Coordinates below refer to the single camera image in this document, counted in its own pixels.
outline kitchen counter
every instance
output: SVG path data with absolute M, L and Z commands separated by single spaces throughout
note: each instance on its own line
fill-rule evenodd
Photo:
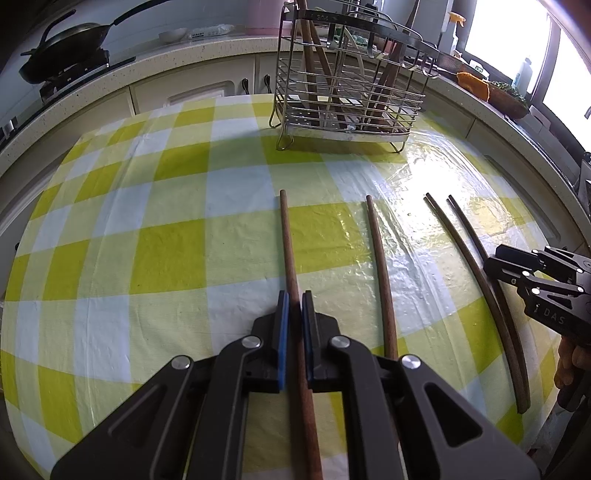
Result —
M 49 130 L 110 93 L 167 70 L 201 61 L 244 54 L 270 53 L 276 50 L 276 37 L 231 34 L 136 53 L 135 62 L 81 86 L 34 118 L 0 151 L 0 175 Z M 582 205 L 571 185 L 543 152 L 491 105 L 477 99 L 453 82 L 439 77 L 429 81 L 428 89 L 462 107 L 517 150 L 550 185 L 577 223 L 586 244 L 591 244 L 591 223 Z

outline chopstick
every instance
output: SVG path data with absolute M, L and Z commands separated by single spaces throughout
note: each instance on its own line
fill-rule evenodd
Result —
M 308 382 L 306 380 L 306 353 L 304 351 L 304 339 L 302 335 L 300 291 L 297 285 L 296 263 L 291 241 L 287 193 L 285 190 L 281 190 L 279 196 L 285 280 L 287 283 L 287 293 L 290 296 L 290 336 L 295 339 L 297 384 L 304 424 L 304 447 L 307 456 L 308 479 L 322 480 L 322 463 L 320 461 L 320 447 L 318 445 L 316 418 L 314 416 L 314 400 L 312 399 L 312 392 L 308 389 Z
M 482 273 L 482 270 L 480 269 L 480 266 L 478 266 L 478 264 L 476 263 L 476 260 L 470 253 L 470 250 L 468 250 L 468 247 L 466 246 L 464 240 L 457 232 L 456 228 L 453 226 L 447 215 L 443 212 L 439 204 L 435 201 L 431 194 L 427 193 L 425 194 L 425 197 L 428 203 L 430 204 L 432 210 L 439 218 L 439 221 L 445 226 L 445 228 L 455 241 L 457 247 L 460 249 L 460 252 L 462 253 L 464 259 L 468 263 L 468 266 L 470 267 L 472 274 L 476 278 L 478 286 L 482 290 L 482 294 L 484 295 L 486 304 L 488 305 L 488 308 L 491 311 L 492 318 L 495 321 L 499 337 L 501 338 L 501 345 L 503 346 L 503 350 L 505 351 L 507 364 L 509 366 L 509 374 L 511 376 L 511 382 L 513 383 L 513 391 L 515 393 L 517 412 L 525 413 L 531 404 L 530 393 L 529 390 L 526 390 L 524 379 L 521 375 L 521 368 L 519 367 L 517 353 L 511 341 L 511 336 L 509 335 L 507 325 L 505 324 L 499 306 L 496 303 L 495 296 L 492 293 L 491 287 L 487 283 L 486 278 Z
M 466 232 L 468 232 L 468 235 L 472 239 L 472 242 L 474 243 L 476 250 L 478 250 L 478 254 L 482 258 L 482 261 L 484 262 L 488 258 L 488 253 L 486 252 L 484 245 L 482 245 L 482 242 L 480 241 L 478 234 L 474 230 L 474 227 L 472 226 L 472 224 L 470 223 L 467 216 L 464 214 L 464 212 L 462 211 L 462 209 L 460 208 L 460 206 L 458 205 L 458 203 L 456 202 L 454 197 L 450 195 L 447 199 L 448 199 L 449 203 L 451 204 L 451 206 L 453 207 L 453 209 L 455 210 L 458 217 L 460 218 L 460 221 L 464 225 Z M 507 326 L 507 331 L 509 332 L 509 336 L 511 337 L 511 343 L 513 344 L 513 347 L 515 348 L 517 360 L 519 361 L 519 369 L 521 370 L 521 377 L 523 379 L 525 391 L 527 392 L 527 407 L 529 408 L 531 406 L 530 379 L 527 374 L 527 364 L 525 363 L 525 355 L 523 353 L 523 345 L 521 344 L 521 338 L 519 337 L 519 333 L 517 332 L 517 326 L 515 325 L 515 319 L 513 318 L 513 315 L 511 314 L 511 309 L 509 308 L 509 304 L 507 303 L 507 298 L 505 297 L 505 293 L 503 292 L 500 282 L 497 279 L 490 278 L 490 277 L 488 277 L 488 280 L 489 280 L 489 284 L 492 287 L 492 291 L 495 294 L 499 308 L 501 310 L 501 315 L 502 315 L 502 317 L 505 321 L 505 324 Z
M 324 76 L 326 78 L 326 84 L 329 87 L 331 87 L 333 82 L 335 82 L 335 84 L 337 83 L 337 79 L 333 78 L 333 73 L 332 73 L 332 69 L 330 68 L 329 60 L 326 57 L 326 52 L 324 51 L 324 48 L 322 47 L 322 43 L 320 42 L 320 37 L 318 36 L 318 31 L 316 30 L 316 26 L 312 22 L 310 22 L 310 33 L 312 35 L 312 40 L 314 42 L 314 45 L 316 45 L 316 47 L 315 47 L 316 53 L 318 54 L 318 59 L 320 60 L 320 65 L 322 65 L 322 71 L 324 72 Z M 333 100 L 336 103 L 338 103 L 339 105 L 341 105 L 341 101 L 338 96 L 333 96 Z M 339 105 L 335 105 L 335 110 L 342 114 L 343 109 Z M 346 129 L 347 123 L 345 121 L 345 117 L 343 115 L 337 115 L 337 119 L 339 120 L 339 128 Z
M 382 244 L 382 235 L 379 231 L 378 217 L 375 213 L 374 200 L 371 195 L 366 197 L 368 205 L 369 229 L 374 243 L 375 262 L 378 270 L 379 298 L 382 304 L 382 328 L 384 329 L 384 356 L 396 360 L 398 358 L 398 345 L 396 339 L 396 321 L 394 307 L 392 305 L 392 291 L 388 277 L 388 266 Z
M 420 2 L 420 0 L 415 0 L 415 2 L 414 2 L 413 9 L 411 10 L 410 14 L 408 15 L 407 21 L 404 24 L 404 27 L 406 30 L 410 30 L 413 27 L 414 20 L 417 16 L 419 2 Z M 394 82 L 396 81 L 396 78 L 398 77 L 398 72 L 400 71 L 400 64 L 402 63 L 401 56 L 402 56 L 402 48 L 403 47 L 404 47 L 404 44 L 397 42 L 394 46 L 394 49 L 391 50 L 391 54 L 388 56 L 388 60 L 392 60 L 394 62 L 397 62 L 398 65 L 388 63 L 385 66 L 384 71 L 382 72 L 382 74 L 378 80 L 378 86 L 376 87 L 374 94 L 370 98 L 370 102 L 378 102 L 378 103 L 369 103 L 368 104 L 368 108 L 372 112 L 371 117 L 378 116 L 378 114 L 379 114 L 379 112 L 374 111 L 373 108 L 375 108 L 377 110 L 384 110 L 386 107 L 385 103 L 387 102 L 388 99 L 385 99 L 380 95 L 382 95 L 382 93 L 384 92 L 385 89 L 393 88 Z
M 306 10 L 308 8 L 306 0 L 297 0 L 298 8 Z M 318 110 L 318 89 L 316 88 L 316 72 L 314 71 L 314 51 L 310 45 L 312 44 L 312 33 L 310 31 L 309 20 L 301 20 L 301 37 L 304 40 L 304 65 L 306 66 L 306 73 L 312 73 L 312 75 L 306 75 L 306 89 L 308 90 L 308 96 L 310 99 L 310 105 L 313 109 Z M 315 118 L 320 118 L 319 113 L 313 112 Z M 313 125 L 320 125 L 318 120 L 312 120 Z

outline wire rack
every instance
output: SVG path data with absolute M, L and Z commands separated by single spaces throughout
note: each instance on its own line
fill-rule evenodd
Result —
M 346 0 L 330 3 L 342 13 L 285 3 L 269 119 L 271 127 L 281 127 L 277 148 L 285 150 L 293 136 L 304 136 L 402 143 L 394 146 L 400 152 L 426 81 L 437 74 L 439 52 L 418 32 L 374 9 Z M 290 35 L 282 34 L 288 30 Z M 413 78 L 416 72 L 419 78 Z M 273 125 L 275 115 L 280 123 Z

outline stainless steel drying rack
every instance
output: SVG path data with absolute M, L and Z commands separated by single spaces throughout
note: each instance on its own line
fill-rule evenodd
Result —
M 271 127 L 281 126 L 277 148 L 284 150 L 293 136 L 303 136 L 390 142 L 400 152 L 423 103 L 426 81 L 437 75 L 439 51 L 376 10 L 345 0 L 330 3 L 343 13 L 304 10 L 288 2 L 282 11 L 269 119 Z M 290 35 L 282 35 L 289 20 Z M 307 21 L 314 29 L 324 27 L 326 36 L 304 41 L 298 32 Z M 286 42 L 288 48 L 282 48 Z M 304 50 L 312 57 L 308 69 Z M 416 72 L 423 77 L 416 79 Z M 280 123 L 273 125 L 275 114 Z

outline human hand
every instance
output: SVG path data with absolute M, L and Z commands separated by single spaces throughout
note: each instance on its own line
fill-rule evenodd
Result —
M 554 384 L 558 388 L 570 385 L 574 380 L 574 368 L 591 370 L 591 349 L 576 345 L 572 340 L 562 337 L 558 347 L 558 367 Z

